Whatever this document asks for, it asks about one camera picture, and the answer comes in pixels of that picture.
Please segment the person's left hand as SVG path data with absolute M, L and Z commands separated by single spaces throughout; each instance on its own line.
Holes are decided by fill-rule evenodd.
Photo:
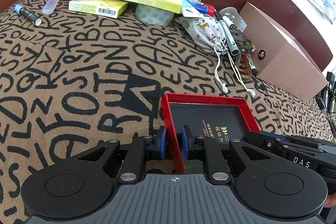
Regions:
M 336 206 L 336 193 L 328 195 L 324 203 L 324 207 L 326 208 L 331 208 L 334 206 Z

